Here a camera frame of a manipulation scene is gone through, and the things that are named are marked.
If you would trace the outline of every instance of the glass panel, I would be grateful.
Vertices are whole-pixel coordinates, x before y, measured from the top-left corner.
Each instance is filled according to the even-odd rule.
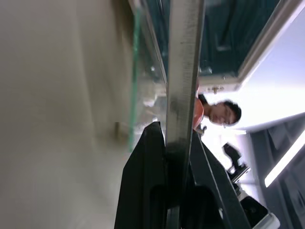
[[[166,86],[144,7],[138,7],[134,15],[131,151],[144,128],[151,122],[161,122],[162,130],[165,133],[167,103]]]

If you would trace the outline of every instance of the eyeglasses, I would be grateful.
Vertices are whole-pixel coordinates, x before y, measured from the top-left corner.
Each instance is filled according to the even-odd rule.
[[[231,111],[230,108],[225,106],[225,111],[224,111],[224,128],[226,128],[228,125],[230,125],[230,117],[231,117]]]

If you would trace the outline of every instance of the dark green surface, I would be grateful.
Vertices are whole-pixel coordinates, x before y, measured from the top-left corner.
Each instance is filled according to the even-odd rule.
[[[239,67],[278,2],[279,0],[207,0],[200,76],[237,76]],[[170,1],[147,0],[147,3],[167,73]]]

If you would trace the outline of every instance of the person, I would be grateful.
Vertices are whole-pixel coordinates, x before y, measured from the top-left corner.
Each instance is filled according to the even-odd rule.
[[[234,125],[242,116],[241,108],[230,100],[210,105],[203,94],[199,94],[198,99],[202,103],[204,109],[203,116],[209,118],[210,122],[216,125]]]

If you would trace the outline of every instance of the beige wall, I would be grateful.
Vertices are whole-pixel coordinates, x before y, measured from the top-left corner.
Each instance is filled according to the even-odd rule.
[[[131,72],[119,5],[0,2],[0,228],[113,228],[128,152],[108,130]]]

